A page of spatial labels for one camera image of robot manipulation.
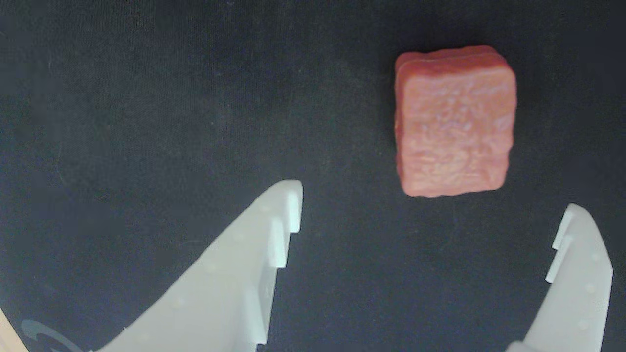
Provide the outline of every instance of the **textured block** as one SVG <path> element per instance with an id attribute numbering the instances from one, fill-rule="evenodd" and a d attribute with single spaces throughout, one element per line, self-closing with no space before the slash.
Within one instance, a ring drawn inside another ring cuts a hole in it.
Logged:
<path id="1" fill-rule="evenodd" d="M 405 53 L 396 61 L 396 144 L 404 192 L 435 197 L 505 181 L 515 74 L 493 48 Z"/>

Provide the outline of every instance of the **black fabric surface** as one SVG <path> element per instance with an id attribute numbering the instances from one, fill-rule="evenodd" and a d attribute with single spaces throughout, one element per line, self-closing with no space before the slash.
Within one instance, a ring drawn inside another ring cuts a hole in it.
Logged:
<path id="1" fill-rule="evenodd" d="M 601 1 L 0 0 L 0 306 L 96 350 L 256 196 L 304 186 L 259 351 L 503 351 L 570 202 L 615 268 L 626 351 L 623 12 Z M 405 51 L 488 44 L 518 80 L 506 184 L 403 194 Z"/>

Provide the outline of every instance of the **wooden edge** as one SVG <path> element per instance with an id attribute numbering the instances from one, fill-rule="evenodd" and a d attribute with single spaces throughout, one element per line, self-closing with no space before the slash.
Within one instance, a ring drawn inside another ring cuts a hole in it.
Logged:
<path id="1" fill-rule="evenodd" d="M 2 309 L 0 309 L 0 352 L 28 352 Z"/>

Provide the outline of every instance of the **black mat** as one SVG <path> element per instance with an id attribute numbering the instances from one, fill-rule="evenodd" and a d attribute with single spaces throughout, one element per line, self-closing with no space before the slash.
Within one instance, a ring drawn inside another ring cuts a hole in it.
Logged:
<path id="1" fill-rule="evenodd" d="M 626 351 L 621 12 L 329 3 L 0 2 L 0 306 L 31 352 L 69 349 L 24 320 L 102 347 L 282 179 L 302 232 L 259 351 L 503 351 L 570 202 L 615 267 L 603 351 Z M 407 197 L 394 60 L 471 44 L 517 75 L 506 184 Z"/>

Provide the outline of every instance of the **red cube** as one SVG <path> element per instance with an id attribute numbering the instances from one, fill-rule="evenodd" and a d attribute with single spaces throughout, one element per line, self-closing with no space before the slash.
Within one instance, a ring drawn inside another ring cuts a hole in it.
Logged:
<path id="1" fill-rule="evenodd" d="M 489 46 L 404 53 L 396 61 L 396 157 L 404 192 L 436 197 L 505 181 L 515 74 Z"/>

